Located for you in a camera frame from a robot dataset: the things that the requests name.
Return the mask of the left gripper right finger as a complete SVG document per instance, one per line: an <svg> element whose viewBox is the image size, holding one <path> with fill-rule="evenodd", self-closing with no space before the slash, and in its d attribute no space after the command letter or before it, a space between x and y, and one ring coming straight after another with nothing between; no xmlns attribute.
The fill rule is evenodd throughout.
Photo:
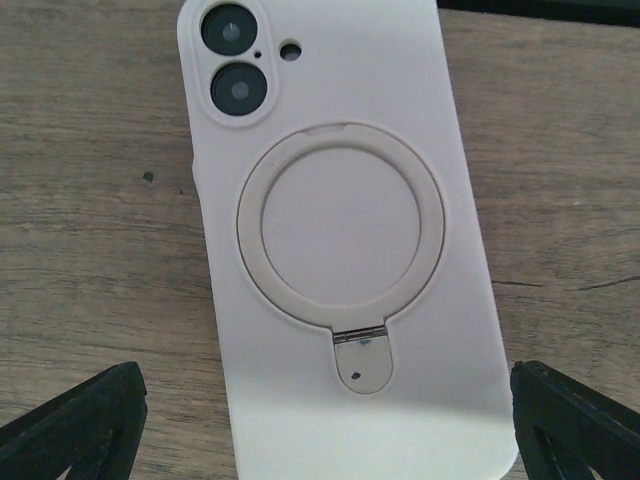
<svg viewBox="0 0 640 480"><path fill-rule="evenodd" d="M637 479L639 413L539 361L514 365L515 437L530 479Z"/></svg>

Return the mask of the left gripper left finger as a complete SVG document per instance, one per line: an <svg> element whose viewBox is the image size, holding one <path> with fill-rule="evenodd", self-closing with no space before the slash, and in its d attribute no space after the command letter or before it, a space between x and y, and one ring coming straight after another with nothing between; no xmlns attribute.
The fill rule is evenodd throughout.
<svg viewBox="0 0 640 480"><path fill-rule="evenodd" d="M128 479L148 413L135 362L114 365L1 427L3 479Z"/></svg>

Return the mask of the beige phone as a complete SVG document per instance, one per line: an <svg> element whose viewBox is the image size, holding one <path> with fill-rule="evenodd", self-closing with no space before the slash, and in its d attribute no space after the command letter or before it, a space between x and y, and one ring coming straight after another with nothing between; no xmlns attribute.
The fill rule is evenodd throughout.
<svg viewBox="0 0 640 480"><path fill-rule="evenodd" d="M509 369L432 1L177 21L237 474L501 479Z"/></svg>

